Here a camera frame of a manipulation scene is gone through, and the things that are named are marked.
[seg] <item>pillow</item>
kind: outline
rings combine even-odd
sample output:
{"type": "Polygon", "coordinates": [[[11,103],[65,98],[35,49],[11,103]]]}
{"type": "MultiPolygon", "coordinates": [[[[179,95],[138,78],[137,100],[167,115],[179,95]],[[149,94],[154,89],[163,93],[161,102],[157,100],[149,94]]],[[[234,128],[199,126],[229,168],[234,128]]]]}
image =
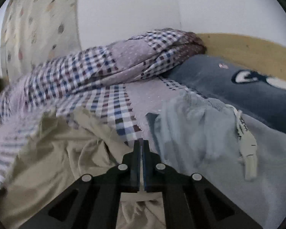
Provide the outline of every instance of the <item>pillow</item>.
{"type": "Polygon", "coordinates": [[[162,75],[286,133],[286,82],[219,57],[196,55],[162,75]]]}

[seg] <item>gray pillow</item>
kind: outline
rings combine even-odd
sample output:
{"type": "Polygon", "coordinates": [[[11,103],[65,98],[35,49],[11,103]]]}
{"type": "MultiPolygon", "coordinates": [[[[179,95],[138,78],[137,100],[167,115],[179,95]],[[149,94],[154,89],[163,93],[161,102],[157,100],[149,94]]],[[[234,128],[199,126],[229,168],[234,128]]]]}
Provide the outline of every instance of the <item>gray pillow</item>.
{"type": "Polygon", "coordinates": [[[286,82],[242,69],[219,57],[196,55],[164,73],[203,97],[231,104],[286,133],[286,82]]]}

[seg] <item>white cartoon eye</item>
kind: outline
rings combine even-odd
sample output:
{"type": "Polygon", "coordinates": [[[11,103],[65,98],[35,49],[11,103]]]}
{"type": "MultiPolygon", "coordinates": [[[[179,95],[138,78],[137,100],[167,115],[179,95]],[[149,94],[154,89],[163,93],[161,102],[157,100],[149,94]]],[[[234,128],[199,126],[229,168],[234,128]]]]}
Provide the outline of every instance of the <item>white cartoon eye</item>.
{"type": "Polygon", "coordinates": [[[235,82],[237,82],[237,83],[250,83],[250,82],[258,81],[257,77],[247,78],[247,76],[250,73],[251,73],[251,71],[248,71],[248,70],[240,71],[235,78],[235,82]]]}
{"type": "Polygon", "coordinates": [[[266,78],[266,81],[268,84],[270,84],[273,87],[285,89],[286,90],[286,81],[276,78],[276,77],[268,77],[266,78]]]}

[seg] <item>silver screw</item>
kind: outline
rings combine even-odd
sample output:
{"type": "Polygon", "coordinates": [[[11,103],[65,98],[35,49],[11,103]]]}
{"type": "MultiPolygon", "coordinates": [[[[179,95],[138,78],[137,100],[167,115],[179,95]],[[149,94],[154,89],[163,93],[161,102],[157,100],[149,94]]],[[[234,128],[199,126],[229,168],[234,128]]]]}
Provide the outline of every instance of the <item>silver screw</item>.
{"type": "Polygon", "coordinates": [[[165,169],[165,165],[164,165],[164,164],[157,164],[157,165],[156,165],[156,169],[158,169],[158,170],[164,170],[164,169],[165,169]]]}
{"type": "Polygon", "coordinates": [[[195,180],[195,181],[200,181],[202,179],[202,175],[199,174],[199,173],[195,173],[192,175],[192,178],[195,180]]]}
{"type": "Polygon", "coordinates": [[[119,169],[119,170],[127,170],[127,168],[128,168],[128,166],[127,166],[126,164],[120,164],[120,165],[118,166],[118,169],[119,169]]]}
{"type": "Polygon", "coordinates": [[[92,177],[88,174],[82,176],[82,181],[84,182],[89,182],[91,179],[92,177]]]}

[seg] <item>wooden headboard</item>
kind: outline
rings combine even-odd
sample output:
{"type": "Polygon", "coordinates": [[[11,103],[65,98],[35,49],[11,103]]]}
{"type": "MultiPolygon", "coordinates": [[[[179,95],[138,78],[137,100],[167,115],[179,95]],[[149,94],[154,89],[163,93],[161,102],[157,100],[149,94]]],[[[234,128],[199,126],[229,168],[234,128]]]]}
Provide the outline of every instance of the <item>wooden headboard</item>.
{"type": "Polygon", "coordinates": [[[286,47],[230,33],[198,33],[208,48],[207,54],[286,80],[286,47]]]}

